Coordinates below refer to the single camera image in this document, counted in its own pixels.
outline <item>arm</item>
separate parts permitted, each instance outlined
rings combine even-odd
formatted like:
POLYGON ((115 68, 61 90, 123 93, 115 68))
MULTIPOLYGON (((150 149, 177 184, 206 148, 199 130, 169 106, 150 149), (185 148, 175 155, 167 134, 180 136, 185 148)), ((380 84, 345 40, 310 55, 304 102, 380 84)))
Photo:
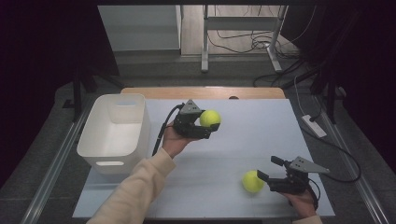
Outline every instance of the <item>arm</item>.
POLYGON ((306 190, 301 195, 294 195, 288 193, 281 193, 285 196, 294 209, 296 210, 300 220, 293 221, 293 224, 321 224, 320 217, 317 215, 317 212, 314 208, 314 201, 312 199, 311 194, 308 190, 306 190))
POLYGON ((163 135, 163 147, 136 165, 88 223, 142 223, 149 205, 163 189, 165 178, 176 167, 172 159, 193 140, 179 136, 168 127, 163 135))

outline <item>tennis ball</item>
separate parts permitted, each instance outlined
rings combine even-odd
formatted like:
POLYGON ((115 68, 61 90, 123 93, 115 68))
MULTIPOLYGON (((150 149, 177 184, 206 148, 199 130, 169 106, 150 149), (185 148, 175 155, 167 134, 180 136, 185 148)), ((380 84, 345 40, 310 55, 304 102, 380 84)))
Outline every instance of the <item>tennis ball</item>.
POLYGON ((245 190, 250 193, 257 193, 264 187, 264 181, 257 177, 257 170, 246 172, 242 178, 242 184, 245 190))
POLYGON ((212 124, 221 123, 221 116, 216 110, 206 110, 201 114, 199 122, 204 127, 210 127, 212 124))

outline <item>hand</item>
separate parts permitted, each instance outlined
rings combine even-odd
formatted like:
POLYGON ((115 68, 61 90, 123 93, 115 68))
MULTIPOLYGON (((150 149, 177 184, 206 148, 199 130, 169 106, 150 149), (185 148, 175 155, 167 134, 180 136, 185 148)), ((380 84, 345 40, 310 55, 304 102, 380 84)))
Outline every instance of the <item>hand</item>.
POLYGON ((163 133, 163 149, 173 159, 184 149, 188 143, 198 139, 180 136, 178 133, 176 133, 172 125, 173 122, 169 123, 166 126, 165 132, 163 133))
POLYGON ((304 193, 297 195, 288 193, 280 194, 289 199, 299 218, 312 217, 317 214, 314 207, 314 200, 312 199, 311 193, 309 193, 308 190, 305 190, 304 193))

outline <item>white plastic bin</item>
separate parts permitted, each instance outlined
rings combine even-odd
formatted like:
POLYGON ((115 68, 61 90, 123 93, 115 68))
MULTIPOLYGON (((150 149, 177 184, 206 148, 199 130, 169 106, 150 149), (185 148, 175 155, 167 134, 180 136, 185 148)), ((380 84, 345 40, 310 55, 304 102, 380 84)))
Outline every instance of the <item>white plastic bin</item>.
POLYGON ((129 174, 147 155, 149 128, 143 95, 100 96, 82 131, 78 155, 101 174, 129 174))

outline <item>power strip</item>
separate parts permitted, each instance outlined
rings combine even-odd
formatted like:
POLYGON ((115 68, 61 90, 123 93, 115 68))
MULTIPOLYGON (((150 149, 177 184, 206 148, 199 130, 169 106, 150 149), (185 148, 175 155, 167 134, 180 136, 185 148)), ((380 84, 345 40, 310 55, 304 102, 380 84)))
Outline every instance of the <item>power strip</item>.
POLYGON ((309 119, 311 119, 311 116, 309 115, 305 115, 302 116, 303 121, 305 122, 306 125, 308 125, 308 127, 311 129, 312 132, 314 132, 317 137, 324 137, 327 134, 323 131, 323 129, 320 128, 320 126, 317 124, 316 121, 311 121, 309 119))

